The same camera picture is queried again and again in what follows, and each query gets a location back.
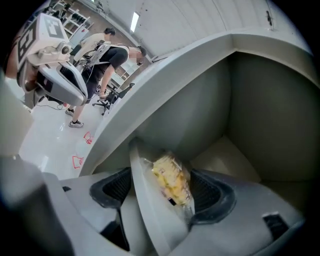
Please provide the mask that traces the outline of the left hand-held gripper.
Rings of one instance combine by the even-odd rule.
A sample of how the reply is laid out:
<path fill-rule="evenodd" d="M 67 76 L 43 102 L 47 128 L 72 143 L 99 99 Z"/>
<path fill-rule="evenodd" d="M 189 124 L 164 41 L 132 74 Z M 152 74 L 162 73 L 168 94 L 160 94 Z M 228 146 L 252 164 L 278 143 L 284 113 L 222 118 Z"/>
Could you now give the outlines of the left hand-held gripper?
<path fill-rule="evenodd" d="M 50 101 L 82 106 L 88 91 L 81 73 L 70 65 L 69 38 L 60 19 L 41 13 L 17 41 L 17 84 L 30 92 L 30 72 L 58 63 L 58 70 L 39 70 L 37 85 Z"/>

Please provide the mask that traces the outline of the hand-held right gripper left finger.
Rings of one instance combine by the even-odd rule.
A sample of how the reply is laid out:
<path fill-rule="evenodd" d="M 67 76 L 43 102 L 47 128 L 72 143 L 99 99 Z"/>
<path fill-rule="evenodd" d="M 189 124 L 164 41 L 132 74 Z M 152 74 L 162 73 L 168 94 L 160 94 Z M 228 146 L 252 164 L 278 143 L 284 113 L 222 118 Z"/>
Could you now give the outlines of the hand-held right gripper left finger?
<path fill-rule="evenodd" d="M 43 173 L 76 256 L 151 256 L 130 167 L 59 180 Z"/>

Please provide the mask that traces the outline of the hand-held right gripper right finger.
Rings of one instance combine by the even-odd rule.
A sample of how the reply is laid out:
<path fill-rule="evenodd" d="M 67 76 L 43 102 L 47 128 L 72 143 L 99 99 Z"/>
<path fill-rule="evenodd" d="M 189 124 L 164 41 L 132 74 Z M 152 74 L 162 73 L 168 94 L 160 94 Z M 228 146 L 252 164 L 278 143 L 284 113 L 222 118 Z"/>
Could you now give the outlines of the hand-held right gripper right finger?
<path fill-rule="evenodd" d="M 303 226 L 303 215 L 268 187 L 193 169 L 195 213 L 176 256 L 274 256 Z"/>

